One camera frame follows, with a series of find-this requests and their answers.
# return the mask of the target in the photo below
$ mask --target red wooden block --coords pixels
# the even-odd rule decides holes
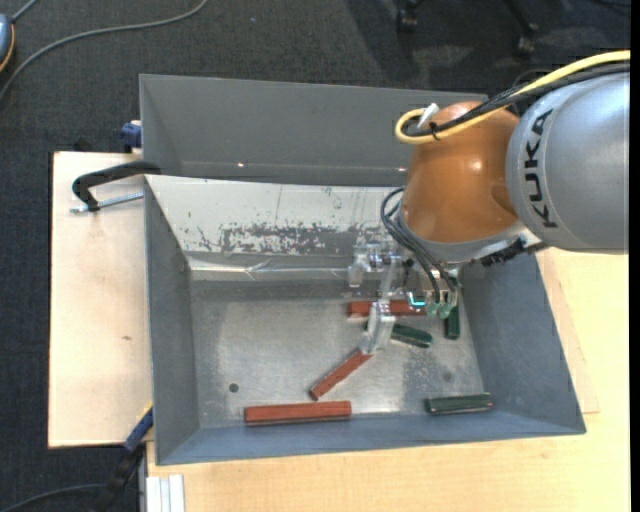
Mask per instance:
[[[361,300],[350,302],[348,307],[349,316],[369,316],[371,301]],[[424,315],[424,309],[412,308],[403,300],[392,300],[390,305],[391,314],[394,316]]]
[[[316,384],[309,394],[314,400],[318,400],[322,395],[331,390],[336,384],[342,382],[360,366],[373,357],[373,354],[363,354],[360,349],[356,350],[344,363],[333,370],[329,375]]]
[[[347,419],[351,402],[347,400],[321,403],[257,405],[246,407],[244,421],[249,425],[300,423]]]

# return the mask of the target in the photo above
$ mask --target green object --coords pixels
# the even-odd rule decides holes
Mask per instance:
[[[444,320],[444,337],[457,340],[460,337],[460,313],[458,306],[454,307]]]
[[[490,393],[469,396],[432,398],[426,401],[427,412],[433,415],[485,412],[493,407]]]
[[[421,331],[420,329],[399,324],[393,326],[391,338],[420,348],[429,348],[431,346],[431,340],[433,339],[427,331]]]

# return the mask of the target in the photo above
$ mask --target black cord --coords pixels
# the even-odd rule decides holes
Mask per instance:
[[[394,191],[394,195],[399,193],[400,191],[404,191],[404,187],[402,187],[401,189],[398,189],[397,191]],[[394,212],[397,210],[397,208],[399,208],[399,206],[400,206],[400,202],[398,202],[398,204],[396,205]],[[405,229],[402,227],[400,223],[394,222],[391,218],[389,218],[388,221],[392,223],[395,229],[401,234],[402,238],[407,243],[405,247],[414,252],[414,254],[416,255],[416,259],[418,260],[418,263],[420,263],[420,265],[425,269],[425,271],[427,271],[430,265],[433,266],[440,273],[440,276],[442,277],[442,279],[444,279],[444,281],[447,283],[447,287],[449,288],[449,290],[453,292],[456,289],[456,284],[453,282],[449,274],[444,270],[444,267],[440,264],[440,262],[436,258],[434,258],[431,255],[431,253],[429,253],[424,247],[418,244],[410,234],[406,233]],[[439,295],[440,289],[437,287],[437,284],[436,284],[436,290],[438,290],[437,295]]]
[[[624,7],[631,9],[631,0],[628,2],[616,2],[614,0],[591,0],[593,3],[605,5],[607,7]]]
[[[515,77],[513,79],[513,83],[511,84],[511,87],[519,87],[520,85],[522,85],[523,83],[527,83],[528,80],[525,80],[526,77],[530,76],[530,75],[539,75],[538,78],[540,76],[544,76],[544,75],[548,75],[549,73],[551,73],[552,70],[550,69],[546,69],[546,68],[532,68],[532,69],[527,69],[526,71],[523,71],[522,73],[520,73],[517,77]],[[520,107],[518,107],[517,103],[513,103],[511,105],[511,110],[513,111],[513,113],[515,115],[517,115],[518,117],[520,117],[521,113],[520,113]]]
[[[589,68],[584,71],[579,71],[568,75],[567,77],[561,78],[549,84],[541,85],[530,89],[528,91],[522,91],[524,86],[514,86],[506,91],[501,92],[500,94],[494,96],[493,98],[481,103],[477,107],[469,110],[465,114],[452,119],[451,121],[447,121],[440,125],[436,125],[435,129],[439,132],[449,130],[457,125],[462,123],[466,123],[471,119],[479,117],[483,114],[487,114],[499,108],[517,103],[519,101],[530,99],[530,98],[538,98],[544,94],[548,94],[551,91],[559,89],[561,87],[566,87],[567,85],[575,84],[578,82],[583,82],[585,80],[590,80],[592,78],[598,78],[604,75],[614,74],[614,73],[622,73],[624,71],[628,71],[631,68],[631,64],[629,62],[620,62],[615,64],[601,64]],[[430,127],[428,130],[418,131],[411,134],[412,137],[421,137],[424,135],[434,135],[434,127]]]
[[[48,498],[53,498],[55,496],[60,496],[61,494],[73,494],[76,492],[94,492],[104,487],[103,484],[85,484],[85,485],[74,485],[72,487],[64,487],[62,489],[56,489],[54,491],[44,492],[42,494],[38,494],[29,499],[21,501],[20,503],[16,503],[15,505],[11,505],[8,508],[0,510],[0,512],[13,512],[14,510],[19,510],[27,505],[31,505],[37,501],[42,501]]]
[[[106,512],[109,510],[114,500],[122,493],[135,475],[144,457],[144,452],[145,445],[138,444],[132,452],[125,453],[107,484],[103,486],[101,492],[96,496],[89,508],[89,512]]]
[[[438,286],[438,282],[436,281],[433,273],[431,272],[431,268],[429,266],[429,264],[425,263],[424,261],[421,260],[420,255],[417,254],[416,252],[416,248],[414,246],[414,244],[412,243],[411,240],[409,240],[405,234],[402,232],[400,226],[398,226],[392,219],[391,219],[391,215],[393,215],[396,211],[398,211],[398,208],[400,207],[400,202],[398,202],[392,209],[390,212],[387,213],[387,204],[389,203],[389,201],[391,200],[391,198],[397,194],[399,194],[400,192],[404,191],[404,187],[400,187],[396,190],[393,190],[390,194],[388,194],[384,200],[382,201],[382,205],[380,206],[380,218],[382,220],[382,223],[384,224],[384,227],[387,229],[387,231],[389,232],[389,234],[391,235],[391,237],[402,247],[405,247],[406,249],[409,249],[411,252],[414,253],[414,255],[416,256],[416,259],[418,260],[418,262],[420,263],[420,265],[422,266],[422,268],[424,269],[424,271],[427,273],[427,277],[429,278],[429,281],[431,282],[431,286],[434,289],[436,298],[439,299],[440,297],[440,287]]]
[[[109,27],[109,28],[100,28],[97,30],[90,30],[89,32],[82,32],[80,34],[75,34],[69,37],[65,37],[64,39],[60,39],[58,41],[55,41],[53,43],[51,43],[50,45],[45,46],[44,48],[41,48],[40,50],[38,50],[36,53],[34,53],[33,55],[31,55],[27,60],[25,60],[22,64],[20,64],[20,66],[13,72],[13,74],[9,77],[9,79],[7,80],[7,82],[4,84],[4,87],[2,89],[0,89],[0,102],[2,102],[2,98],[4,98],[4,95],[7,93],[7,91],[9,90],[9,87],[11,87],[11,84],[14,82],[14,80],[16,78],[18,78],[18,76],[27,68],[29,67],[31,64],[33,64],[37,59],[39,59],[40,57],[42,57],[44,54],[49,53],[52,50],[55,50],[56,48],[60,48],[61,46],[67,44],[67,43],[73,43],[75,41],[79,41],[81,39],[86,39],[88,37],[93,37],[93,36],[99,36],[99,35],[104,35],[104,34],[113,34],[116,32],[127,32],[127,31],[132,31],[132,30],[142,30],[142,29],[147,29],[147,28],[155,28],[155,27],[162,27],[165,25],[169,25],[171,23],[176,23],[178,21],[182,21],[185,20],[187,18],[190,18],[191,16],[197,14],[198,12],[200,12],[200,10],[209,2],[209,0],[202,0],[196,7],[194,7],[193,9],[191,9],[190,11],[184,13],[184,14],[180,14],[179,16],[174,16],[173,18],[168,18],[168,19],[164,19],[164,20],[158,20],[158,21],[150,21],[147,23],[136,23],[134,25],[122,25],[120,27]],[[31,7],[31,5],[33,5],[32,3],[27,4],[25,7]]]
[[[30,0],[29,2],[24,4],[20,8],[20,10],[12,16],[11,23],[14,24],[16,21],[18,21],[18,18],[22,16],[25,12],[27,12],[29,9],[31,9],[37,1],[38,0]]]

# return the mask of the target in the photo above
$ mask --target wooden board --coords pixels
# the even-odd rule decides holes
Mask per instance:
[[[143,203],[73,214],[73,180],[138,158],[61,152],[53,160],[49,446],[122,442],[151,400]],[[132,178],[98,199],[141,190]]]

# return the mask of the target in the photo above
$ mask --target chair wheel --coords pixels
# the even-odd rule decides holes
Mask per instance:
[[[518,57],[531,57],[535,46],[533,44],[533,39],[527,37],[525,35],[520,36],[520,40],[518,41],[518,46],[516,48],[515,54]]]
[[[400,9],[396,16],[396,31],[410,34],[416,31],[418,26],[418,18],[415,14],[408,13],[404,9]]]

